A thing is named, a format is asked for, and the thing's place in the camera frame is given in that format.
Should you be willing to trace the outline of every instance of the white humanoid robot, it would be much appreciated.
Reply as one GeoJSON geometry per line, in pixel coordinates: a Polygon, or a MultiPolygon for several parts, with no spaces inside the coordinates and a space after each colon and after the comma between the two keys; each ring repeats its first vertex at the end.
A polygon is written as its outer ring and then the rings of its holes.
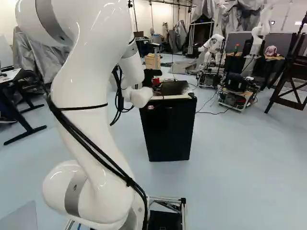
{"type": "Polygon", "coordinates": [[[141,197],[136,192],[133,173],[113,140],[107,117],[106,88],[117,63],[125,74],[121,88],[127,101],[140,108],[153,95],[150,88],[131,87],[143,81],[144,72],[127,1],[19,0],[16,19],[32,39],[49,46],[72,47],[53,81],[51,101],[60,111],[58,114],[106,153],[101,159],[110,157],[127,174],[125,181],[112,173],[114,164],[102,165],[89,154],[98,154],[97,148],[86,150],[64,123],[57,122],[60,135],[76,160],[62,162],[46,177],[46,203],[95,230],[146,229],[146,195],[141,197]]]}
{"type": "MultiPolygon", "coordinates": [[[[219,34],[214,34],[205,44],[198,48],[199,52],[205,52],[204,66],[205,68],[210,65],[212,55],[215,54],[215,64],[219,65],[221,60],[221,46],[224,37],[219,34]]],[[[221,64],[225,62],[225,56],[222,57],[221,64]]]]}
{"type": "Polygon", "coordinates": [[[205,44],[198,48],[198,51],[202,52],[199,56],[201,62],[197,72],[197,79],[201,88],[204,86],[216,88],[219,83],[218,78],[221,74],[220,71],[222,71],[221,65],[224,65],[226,57],[225,54],[222,57],[221,53],[223,40],[223,36],[214,34],[205,44]],[[216,67],[208,70],[212,63],[213,54],[215,55],[214,63],[216,67]]]}

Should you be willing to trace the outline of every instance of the small black device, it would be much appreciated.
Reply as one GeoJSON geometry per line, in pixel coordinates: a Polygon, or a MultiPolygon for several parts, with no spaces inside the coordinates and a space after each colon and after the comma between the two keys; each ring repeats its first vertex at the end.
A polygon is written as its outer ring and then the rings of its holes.
{"type": "Polygon", "coordinates": [[[162,82],[161,94],[163,96],[182,95],[187,89],[189,84],[186,80],[166,81],[162,82]]]}
{"type": "Polygon", "coordinates": [[[229,91],[245,92],[248,82],[238,73],[229,73],[225,80],[225,87],[229,91]]]}
{"type": "Polygon", "coordinates": [[[159,69],[144,69],[145,78],[143,81],[143,87],[151,88],[153,85],[152,79],[155,76],[162,76],[162,71],[159,69]]]}

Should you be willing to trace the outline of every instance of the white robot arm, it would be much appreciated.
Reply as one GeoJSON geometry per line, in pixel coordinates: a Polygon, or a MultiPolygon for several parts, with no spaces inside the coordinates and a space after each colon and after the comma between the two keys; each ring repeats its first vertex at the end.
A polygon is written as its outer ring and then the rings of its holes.
{"type": "Polygon", "coordinates": [[[278,1],[279,0],[274,0],[264,7],[264,9],[260,12],[260,22],[258,26],[254,27],[251,31],[254,41],[249,56],[246,56],[243,72],[241,73],[243,77],[250,76],[254,69],[257,61],[257,57],[255,56],[258,55],[265,36],[271,31],[270,19],[272,17],[272,10],[278,1]]]}
{"type": "MultiPolygon", "coordinates": [[[[126,75],[123,91],[144,78],[139,54],[132,48],[127,5],[124,0],[19,0],[16,4],[16,19],[25,34],[45,45],[72,46],[53,81],[51,101],[97,148],[87,150],[58,119],[61,137],[76,160],[63,162],[49,173],[43,196],[51,208],[95,230],[125,226],[140,230],[146,219],[144,197],[136,192],[133,173],[113,140],[107,118],[106,87],[113,67],[119,63],[126,75]],[[134,187],[113,173],[114,164],[98,162],[109,157],[134,187]]],[[[124,94],[141,107],[152,91],[142,88],[124,94]]]]}

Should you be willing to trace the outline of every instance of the white table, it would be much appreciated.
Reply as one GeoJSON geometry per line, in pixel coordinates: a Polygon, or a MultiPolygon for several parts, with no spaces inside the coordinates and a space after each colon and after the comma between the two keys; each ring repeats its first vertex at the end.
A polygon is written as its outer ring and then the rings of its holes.
{"type": "Polygon", "coordinates": [[[0,100],[7,107],[7,109],[10,111],[13,118],[16,119],[25,128],[26,132],[6,141],[4,143],[4,145],[9,145],[9,144],[11,144],[11,143],[13,143],[17,140],[20,140],[24,137],[27,137],[27,136],[29,136],[33,133],[36,133],[40,130],[47,128],[47,126],[40,126],[40,127],[37,127],[37,128],[32,128],[29,125],[29,123],[26,121],[26,119],[21,115],[22,113],[43,107],[44,105],[40,104],[40,105],[34,106],[32,104],[32,102],[30,101],[30,99],[25,95],[22,87],[18,84],[18,78],[19,78],[18,73],[20,73],[20,71],[21,71],[21,69],[14,69],[14,70],[10,70],[10,71],[7,71],[7,72],[3,72],[5,74],[7,74],[7,77],[4,77],[4,76],[0,77],[0,100]],[[16,84],[16,86],[18,87],[19,93],[22,95],[23,99],[30,106],[28,109],[18,111],[18,109],[12,103],[12,101],[5,95],[5,93],[3,92],[3,89],[7,86],[7,84],[9,82],[14,82],[14,84],[16,84]]]}

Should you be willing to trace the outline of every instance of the power cable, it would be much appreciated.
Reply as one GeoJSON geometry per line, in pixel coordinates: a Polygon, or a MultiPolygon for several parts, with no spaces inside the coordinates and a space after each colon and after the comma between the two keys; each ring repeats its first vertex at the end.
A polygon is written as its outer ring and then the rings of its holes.
{"type": "Polygon", "coordinates": [[[180,4],[177,5],[178,7],[178,21],[179,21],[179,14],[180,14],[180,4]]]}
{"type": "Polygon", "coordinates": [[[121,113],[127,113],[134,108],[134,105],[132,105],[131,108],[129,108],[129,109],[126,109],[124,107],[124,98],[123,98],[122,93],[121,93],[121,90],[122,90],[121,81],[122,81],[122,75],[123,75],[122,69],[119,67],[119,77],[118,77],[117,67],[115,67],[113,69],[112,73],[113,73],[113,76],[115,78],[116,85],[117,85],[118,89],[117,89],[116,95],[115,95],[115,107],[116,107],[117,111],[116,111],[115,117],[114,117],[113,121],[111,122],[110,126],[113,126],[119,120],[121,113]]]}
{"type": "Polygon", "coordinates": [[[219,92],[219,91],[217,90],[217,91],[213,94],[212,98],[210,98],[209,100],[207,100],[207,101],[205,102],[205,104],[203,104],[202,108],[199,109],[196,113],[199,113],[200,110],[202,110],[202,109],[205,107],[205,105],[206,105],[209,101],[211,101],[211,100],[215,97],[215,95],[216,95],[218,92],[219,92]]]}
{"type": "Polygon", "coordinates": [[[249,107],[251,107],[253,104],[256,104],[257,102],[258,102],[258,98],[257,98],[257,96],[255,96],[253,103],[249,102],[250,103],[249,107]]]}
{"type": "Polygon", "coordinates": [[[226,109],[224,112],[219,112],[219,113],[211,113],[211,112],[197,112],[198,114],[212,114],[212,115],[219,115],[219,114],[225,114],[228,110],[230,110],[233,107],[229,107],[228,109],[226,109]]]}
{"type": "Polygon", "coordinates": [[[211,105],[210,105],[210,107],[212,107],[212,106],[213,106],[213,104],[214,104],[214,103],[215,103],[215,101],[218,99],[218,97],[219,97],[219,96],[216,94],[216,95],[215,95],[215,97],[214,97],[213,102],[212,102],[212,103],[211,103],[211,105]]]}
{"type": "Polygon", "coordinates": [[[135,13],[135,3],[134,0],[132,0],[133,2],[133,12],[134,12],[134,18],[135,18],[135,27],[136,27],[136,31],[138,32],[138,22],[136,21],[136,13],[135,13]]]}
{"type": "Polygon", "coordinates": [[[197,87],[196,85],[194,85],[194,84],[191,84],[191,83],[188,83],[189,85],[192,85],[192,86],[194,86],[194,87],[197,87]]]}

